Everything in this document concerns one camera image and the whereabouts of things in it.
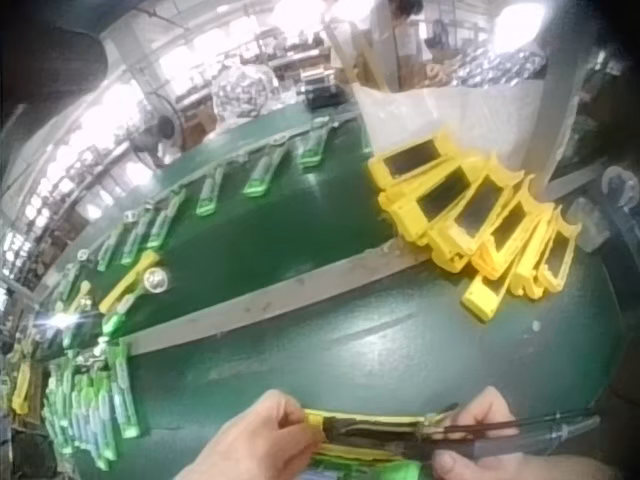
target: fingernail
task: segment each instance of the fingernail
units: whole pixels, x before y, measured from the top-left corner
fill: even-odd
[[[439,451],[433,455],[433,468],[442,476],[450,473],[455,463],[456,459],[449,452]]]

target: green table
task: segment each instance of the green table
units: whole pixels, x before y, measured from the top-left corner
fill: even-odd
[[[118,334],[390,239],[359,132],[355,122],[333,132],[316,170],[301,172],[285,161],[264,198],[241,195],[251,167],[239,167],[209,218],[194,215],[199,182],[190,186],[162,253],[174,287],[136,304]],[[199,152],[202,157],[189,154],[183,161],[213,156],[208,148]],[[95,291],[106,293],[125,270],[92,274]],[[284,389],[313,408],[420,414],[465,402],[493,384],[517,415],[534,415],[583,407],[607,384],[621,347],[621,321],[597,257],[577,253],[561,294],[537,303],[508,296],[488,326],[460,305],[469,281],[468,273],[451,276],[424,263],[269,321],[132,358],[145,435],[122,445],[109,474],[85,452],[76,455],[82,478],[172,478],[224,421],[268,388]],[[96,334],[88,328],[83,338]]]

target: hand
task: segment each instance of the hand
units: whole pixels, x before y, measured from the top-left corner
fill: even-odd
[[[323,440],[295,399],[270,390],[225,424],[177,480],[292,480]]]
[[[469,405],[451,415],[445,425],[476,425],[515,420],[504,397],[494,387],[487,387]],[[517,429],[487,432],[487,436],[516,435]],[[460,438],[460,434],[450,434]],[[477,462],[454,452],[437,451],[433,456],[433,470],[441,480],[515,480],[519,478],[524,455],[515,453],[502,457],[484,458]]]

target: black hair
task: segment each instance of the black hair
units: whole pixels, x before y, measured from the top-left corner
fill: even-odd
[[[392,11],[399,17],[409,18],[422,12],[422,0],[389,0]]]

